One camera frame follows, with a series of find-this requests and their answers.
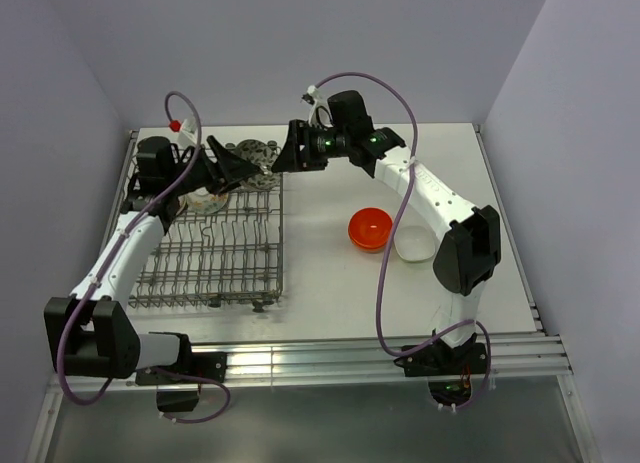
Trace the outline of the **dark patterned bottom bowl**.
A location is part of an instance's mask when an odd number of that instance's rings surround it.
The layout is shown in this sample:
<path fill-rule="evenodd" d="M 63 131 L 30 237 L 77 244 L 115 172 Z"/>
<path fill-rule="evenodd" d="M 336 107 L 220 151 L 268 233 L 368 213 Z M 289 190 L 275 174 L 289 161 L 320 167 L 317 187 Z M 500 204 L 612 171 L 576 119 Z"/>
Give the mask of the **dark patterned bottom bowl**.
<path fill-rule="evenodd" d="M 265 143 L 254 139 L 243 140 L 236 146 L 235 153 L 261 170 L 259 174 L 243 181 L 243 187 L 255 191 L 270 191 L 279 185 L 279 177 L 271 171 L 279 153 L 275 141 Z"/>

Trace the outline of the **white square bowl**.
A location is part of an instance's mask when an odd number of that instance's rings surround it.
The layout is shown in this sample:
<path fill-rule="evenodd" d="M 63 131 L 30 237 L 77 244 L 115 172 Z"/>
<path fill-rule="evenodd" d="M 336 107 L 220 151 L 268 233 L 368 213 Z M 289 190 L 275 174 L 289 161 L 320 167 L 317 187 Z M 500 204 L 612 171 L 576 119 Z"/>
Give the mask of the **white square bowl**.
<path fill-rule="evenodd" d="M 423 226 L 403 226 L 396 231 L 394 246 L 398 256 L 408 263 L 431 260 L 436 253 L 433 232 Z"/>

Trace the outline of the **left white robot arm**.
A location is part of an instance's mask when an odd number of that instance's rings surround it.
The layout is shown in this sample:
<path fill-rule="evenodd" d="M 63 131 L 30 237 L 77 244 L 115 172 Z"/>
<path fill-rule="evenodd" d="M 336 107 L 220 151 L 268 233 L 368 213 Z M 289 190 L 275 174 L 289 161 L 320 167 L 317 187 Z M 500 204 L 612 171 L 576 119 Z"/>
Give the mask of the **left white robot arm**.
<path fill-rule="evenodd" d="M 123 308 L 137 278 L 177 218 L 181 196 L 204 190 L 225 194 L 261 174 L 261 168 L 224 148 L 214 137 L 207 150 L 180 149 L 166 137 L 137 145 L 136 171 L 117 226 L 87 276 L 67 297 L 44 310 L 59 378 L 126 379 L 158 367 L 172 382 L 195 369 L 189 338 L 175 332 L 138 333 Z"/>

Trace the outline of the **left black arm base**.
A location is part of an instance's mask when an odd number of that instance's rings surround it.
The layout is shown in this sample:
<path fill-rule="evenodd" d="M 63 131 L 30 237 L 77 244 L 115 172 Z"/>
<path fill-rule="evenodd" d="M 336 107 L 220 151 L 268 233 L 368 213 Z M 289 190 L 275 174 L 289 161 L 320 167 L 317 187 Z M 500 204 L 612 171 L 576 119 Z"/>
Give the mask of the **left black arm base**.
<path fill-rule="evenodd" d="M 163 417 L 183 424 L 202 423 L 222 415 L 231 404 L 231 393 L 224 384 L 226 370 L 226 352 L 195 353 L 184 368 L 173 366 L 137 372 L 135 384 L 156 388 L 156 407 Z M 188 418 L 204 402 L 205 385 L 222 390 L 221 407 L 209 416 Z"/>

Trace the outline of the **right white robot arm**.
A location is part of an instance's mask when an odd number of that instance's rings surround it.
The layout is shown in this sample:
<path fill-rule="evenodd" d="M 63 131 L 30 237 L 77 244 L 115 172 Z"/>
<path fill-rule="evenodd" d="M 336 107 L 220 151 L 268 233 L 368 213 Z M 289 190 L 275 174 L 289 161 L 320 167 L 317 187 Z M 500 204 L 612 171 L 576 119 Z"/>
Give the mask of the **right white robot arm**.
<path fill-rule="evenodd" d="M 394 130 L 375 127 L 359 92 L 323 98 L 310 86 L 303 99 L 311 106 L 309 117 L 289 122 L 272 172 L 322 171 L 331 159 L 346 158 L 423 218 L 438 244 L 433 272 L 448 293 L 435 329 L 442 342 L 433 348 L 433 361 L 443 372 L 457 371 L 468 357 L 464 345 L 474 337 L 484 286 L 501 261 L 498 211 L 458 195 L 416 159 Z"/>

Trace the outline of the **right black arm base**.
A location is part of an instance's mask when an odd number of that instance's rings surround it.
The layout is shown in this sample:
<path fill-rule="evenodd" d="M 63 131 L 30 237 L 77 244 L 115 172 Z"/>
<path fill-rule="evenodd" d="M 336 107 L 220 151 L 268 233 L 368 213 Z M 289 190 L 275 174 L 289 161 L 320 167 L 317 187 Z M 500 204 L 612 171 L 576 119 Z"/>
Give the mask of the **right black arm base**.
<path fill-rule="evenodd" d="M 458 407 L 473 396 L 472 377 L 488 375 L 490 352 L 484 343 L 476 341 L 476 336 L 456 348 L 438 339 L 412 355 L 396 358 L 394 365 L 407 378 L 449 377 L 446 381 L 429 382 L 429 392 L 436 403 Z"/>

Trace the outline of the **white bowl yellow flower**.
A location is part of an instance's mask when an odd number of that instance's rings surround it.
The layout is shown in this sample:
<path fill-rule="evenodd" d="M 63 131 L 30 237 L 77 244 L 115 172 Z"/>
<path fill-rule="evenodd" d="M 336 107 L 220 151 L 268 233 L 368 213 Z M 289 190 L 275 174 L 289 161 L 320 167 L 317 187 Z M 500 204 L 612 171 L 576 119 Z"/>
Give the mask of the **white bowl yellow flower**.
<path fill-rule="evenodd" d="M 227 206 L 229 195 L 197 194 L 192 192 L 185 196 L 185 201 L 189 212 L 210 215 L 223 210 Z"/>

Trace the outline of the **plain orange bowl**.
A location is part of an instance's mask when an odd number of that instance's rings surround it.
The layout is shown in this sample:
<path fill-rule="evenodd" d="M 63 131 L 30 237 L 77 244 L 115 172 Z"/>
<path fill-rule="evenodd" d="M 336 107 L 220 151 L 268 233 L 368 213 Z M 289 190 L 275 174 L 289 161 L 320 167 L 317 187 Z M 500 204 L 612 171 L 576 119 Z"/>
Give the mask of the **plain orange bowl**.
<path fill-rule="evenodd" d="M 384 210 L 367 207 L 358 210 L 348 224 L 348 236 L 359 250 L 377 253 L 384 250 L 393 225 L 391 216 Z"/>

